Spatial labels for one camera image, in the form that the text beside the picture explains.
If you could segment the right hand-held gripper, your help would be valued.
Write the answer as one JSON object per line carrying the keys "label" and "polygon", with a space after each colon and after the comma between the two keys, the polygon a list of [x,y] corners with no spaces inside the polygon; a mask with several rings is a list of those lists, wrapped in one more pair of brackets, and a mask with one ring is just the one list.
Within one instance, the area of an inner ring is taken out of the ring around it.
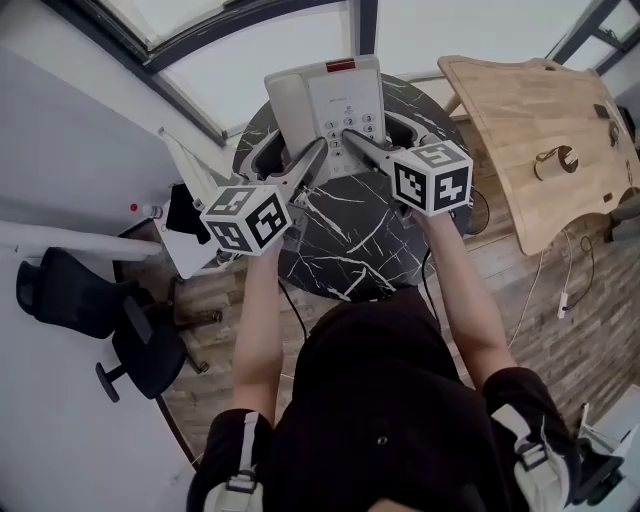
{"label": "right hand-held gripper", "polygon": [[465,151],[398,113],[385,114],[385,129],[394,146],[416,147],[387,151],[353,129],[341,138],[353,155],[390,177],[395,200],[428,217],[469,204],[473,161]]}

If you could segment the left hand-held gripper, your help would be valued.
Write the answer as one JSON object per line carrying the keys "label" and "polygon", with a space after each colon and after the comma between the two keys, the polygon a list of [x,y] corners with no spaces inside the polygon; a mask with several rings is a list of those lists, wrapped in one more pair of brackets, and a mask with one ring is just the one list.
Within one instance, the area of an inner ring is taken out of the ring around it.
{"label": "left hand-held gripper", "polygon": [[[216,186],[201,200],[200,220],[219,249],[260,256],[282,241],[284,250],[298,252],[306,231],[301,196],[327,154],[326,139],[317,138],[281,172],[280,130],[245,133],[234,156],[234,172],[241,178]],[[267,184],[247,180],[266,178]]]}

